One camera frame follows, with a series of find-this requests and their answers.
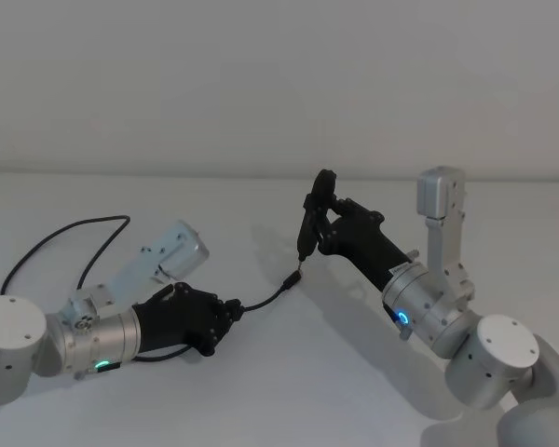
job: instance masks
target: wire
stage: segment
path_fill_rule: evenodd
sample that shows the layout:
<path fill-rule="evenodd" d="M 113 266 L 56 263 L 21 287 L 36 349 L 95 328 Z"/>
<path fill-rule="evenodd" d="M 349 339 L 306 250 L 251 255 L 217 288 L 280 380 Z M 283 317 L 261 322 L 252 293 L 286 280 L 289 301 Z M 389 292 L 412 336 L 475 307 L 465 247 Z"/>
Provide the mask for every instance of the wire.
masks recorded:
<path fill-rule="evenodd" d="M 280 288 L 278 291 L 276 291 L 273 295 L 271 295 L 269 298 L 267 298 L 266 300 L 262 301 L 259 304 L 256 305 L 247 305 L 244 307 L 244 312 L 252 312 L 253 310 L 257 310 L 260 309 L 261 307 L 265 307 L 266 305 L 273 303 L 275 300 L 277 300 L 280 295 L 284 292 L 285 290 L 283 290 L 282 288 Z"/>
<path fill-rule="evenodd" d="M 273 303 L 275 300 L 278 299 L 278 297 L 280 297 L 282 293 L 288 291 L 296 283 L 298 283 L 300 279 L 302 279 L 302 272 L 300 268 L 298 268 L 294 270 L 287 278 L 284 279 L 283 283 L 281 284 L 281 287 L 273 295 L 271 295 L 269 298 L 256 305 L 245 306 L 244 312 L 252 312 L 253 310 L 260 309 L 261 307 L 265 307 L 266 305 Z"/>
<path fill-rule="evenodd" d="M 182 349 L 178 349 L 177 351 L 171 352 L 169 354 L 166 354 L 165 356 L 157 356 L 157 357 L 135 357 L 133 360 L 134 361 L 141 361 L 144 363 L 150 363 L 150 362 L 156 362 L 156 361 L 164 361 L 164 360 L 169 360 L 169 359 L 173 359 L 175 357 L 179 357 L 182 354 L 184 354 L 186 351 L 189 351 L 191 349 L 191 346 L 185 346 Z"/>
<path fill-rule="evenodd" d="M 83 273 L 81 274 L 81 278 L 78 280 L 77 288 L 81 289 L 83 287 L 83 283 L 85 282 L 85 278 L 87 277 L 91 267 L 95 264 L 98 258 L 102 255 L 102 253 L 108 248 L 108 246 L 112 243 L 112 241 L 124 230 L 127 225 L 130 223 L 130 217 L 127 215 L 117 215 L 117 216 L 108 216 L 108 217 L 99 217 L 96 219 L 86 219 L 84 221 L 78 221 L 74 223 L 70 223 L 60 230 L 55 231 L 51 235 L 44 237 L 40 240 L 33 248 L 31 248 L 21 259 L 17 262 L 17 264 L 10 270 L 8 273 L 7 278 L 4 280 L 2 287 L 0 288 L 0 294 L 6 295 L 8 290 L 8 285 L 10 281 L 15 277 L 17 272 L 19 272 L 20 268 L 29 261 L 34 254 L 36 254 L 44 245 L 46 245 L 51 239 L 54 237 L 61 235 L 65 231 L 70 230 L 71 228 L 75 228 L 76 226 L 84 225 L 84 224 L 95 224 L 97 222 L 111 222 L 111 221 L 124 221 L 117 230 L 102 244 L 102 246 L 97 250 L 97 252 L 93 255 Z"/>

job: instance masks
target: white table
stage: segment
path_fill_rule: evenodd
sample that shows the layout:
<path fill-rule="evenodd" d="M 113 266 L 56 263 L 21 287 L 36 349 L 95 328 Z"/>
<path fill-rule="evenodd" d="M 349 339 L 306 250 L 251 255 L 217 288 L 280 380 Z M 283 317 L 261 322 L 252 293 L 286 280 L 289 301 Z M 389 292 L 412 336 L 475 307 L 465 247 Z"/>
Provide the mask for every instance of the white table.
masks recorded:
<path fill-rule="evenodd" d="M 310 185 L 0 174 L 0 283 L 39 238 L 71 221 L 132 217 L 89 284 L 113 275 L 180 217 L 211 251 L 187 282 L 254 303 L 295 268 Z M 475 310 L 518 318 L 559 349 L 559 184 L 467 189 L 463 262 L 477 288 Z M 426 254 L 412 182 L 338 179 L 336 192 L 382 211 L 396 244 Z M 63 235 L 29 262 L 11 291 L 46 312 L 59 310 L 112 228 L 99 223 Z M 458 404 L 441 362 L 417 340 L 401 342 L 379 306 L 379 293 L 346 260 L 317 254 L 297 288 L 246 315 L 210 359 L 190 353 L 129 364 L 83 382 L 32 378 L 22 398 L 0 409 L 0 445 L 495 445 L 501 406 L 479 413 Z"/>

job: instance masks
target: cylindrical joint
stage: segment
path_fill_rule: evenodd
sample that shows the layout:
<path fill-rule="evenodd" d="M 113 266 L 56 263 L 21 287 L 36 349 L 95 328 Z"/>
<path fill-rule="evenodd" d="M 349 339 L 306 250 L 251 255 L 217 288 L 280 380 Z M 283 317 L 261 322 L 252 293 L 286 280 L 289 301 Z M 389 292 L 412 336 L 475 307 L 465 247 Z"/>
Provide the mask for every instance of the cylindrical joint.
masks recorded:
<path fill-rule="evenodd" d="M 536 338 L 523 324 L 503 315 L 481 319 L 445 370 L 458 400 L 477 409 L 499 402 L 539 358 Z"/>
<path fill-rule="evenodd" d="M 27 388 L 46 333 L 44 313 L 25 298 L 0 296 L 0 405 Z"/>
<path fill-rule="evenodd" d="M 36 374 L 50 377 L 74 373 L 82 378 L 97 372 L 101 362 L 118 363 L 134 359 L 141 344 L 141 328 L 133 309 L 94 322 L 90 331 L 76 331 L 61 314 L 48 315 L 48 336 Z"/>
<path fill-rule="evenodd" d="M 383 301 L 396 315 L 404 314 L 407 328 L 442 359 L 454 356 L 475 324 L 475 315 L 448 300 L 421 263 L 398 267 Z"/>

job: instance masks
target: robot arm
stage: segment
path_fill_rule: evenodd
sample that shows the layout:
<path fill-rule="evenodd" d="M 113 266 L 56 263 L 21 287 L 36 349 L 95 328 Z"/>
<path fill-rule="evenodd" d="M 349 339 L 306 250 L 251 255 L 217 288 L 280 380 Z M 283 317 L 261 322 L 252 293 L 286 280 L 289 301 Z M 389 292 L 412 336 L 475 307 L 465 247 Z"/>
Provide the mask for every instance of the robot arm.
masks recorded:
<path fill-rule="evenodd" d="M 44 315 L 22 297 L 0 296 L 0 405 L 18 398 L 32 373 L 82 379 L 119 368 L 139 353 L 179 344 L 212 355 L 244 312 L 239 300 L 224 303 L 176 282 L 134 304 L 208 256 L 198 234 L 179 222 L 111 281 L 76 291 L 57 314 Z"/>
<path fill-rule="evenodd" d="M 559 355 L 519 321 L 481 317 L 469 308 L 474 285 L 459 259 L 464 183 L 463 171 L 445 167 L 418 179 L 417 211 L 429 229 L 424 266 L 417 253 L 404 254 L 382 234 L 379 212 L 337 199 L 335 174 L 322 170 L 305 200 L 299 261 L 317 245 L 323 254 L 349 259 L 383 292 L 383 307 L 401 338 L 415 333 L 450 360 L 445 380 L 464 404 L 487 409 L 511 391 L 520 405 L 500 421 L 500 445 L 559 446 Z M 328 210 L 339 216 L 332 223 Z"/>

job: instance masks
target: white wall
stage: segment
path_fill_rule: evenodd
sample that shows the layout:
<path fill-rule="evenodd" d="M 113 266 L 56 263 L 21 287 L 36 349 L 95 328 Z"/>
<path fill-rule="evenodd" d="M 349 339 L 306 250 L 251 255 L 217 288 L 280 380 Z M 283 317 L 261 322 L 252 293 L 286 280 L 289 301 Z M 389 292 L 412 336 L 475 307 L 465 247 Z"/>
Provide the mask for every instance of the white wall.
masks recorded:
<path fill-rule="evenodd" d="M 0 169 L 559 178 L 559 0 L 0 0 Z"/>

